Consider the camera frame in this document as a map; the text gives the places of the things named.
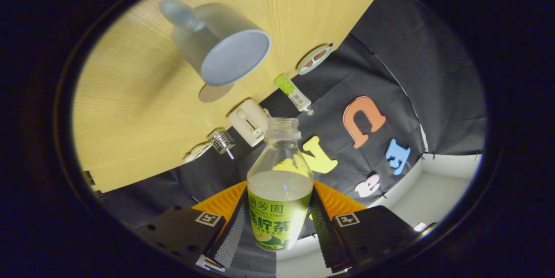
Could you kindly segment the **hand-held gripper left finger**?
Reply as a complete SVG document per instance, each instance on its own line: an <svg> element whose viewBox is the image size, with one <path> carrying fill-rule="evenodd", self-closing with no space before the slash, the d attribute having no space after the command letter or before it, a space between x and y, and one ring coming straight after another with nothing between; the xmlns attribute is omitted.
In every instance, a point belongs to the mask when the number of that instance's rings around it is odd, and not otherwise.
<svg viewBox="0 0 555 278"><path fill-rule="evenodd" d="M137 234L187 268L224 274L242 236L246 199L243 181L192 207L174 205L139 227Z"/></svg>

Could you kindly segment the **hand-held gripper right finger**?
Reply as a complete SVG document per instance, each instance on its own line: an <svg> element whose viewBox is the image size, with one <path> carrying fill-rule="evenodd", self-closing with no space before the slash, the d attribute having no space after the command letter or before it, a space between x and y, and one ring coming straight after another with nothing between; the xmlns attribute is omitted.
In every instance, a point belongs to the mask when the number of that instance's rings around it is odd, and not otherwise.
<svg viewBox="0 0 555 278"><path fill-rule="evenodd" d="M419 237L385 206L367 208L319 181L313 184L310 212L325 266L333 273L381 266Z"/></svg>

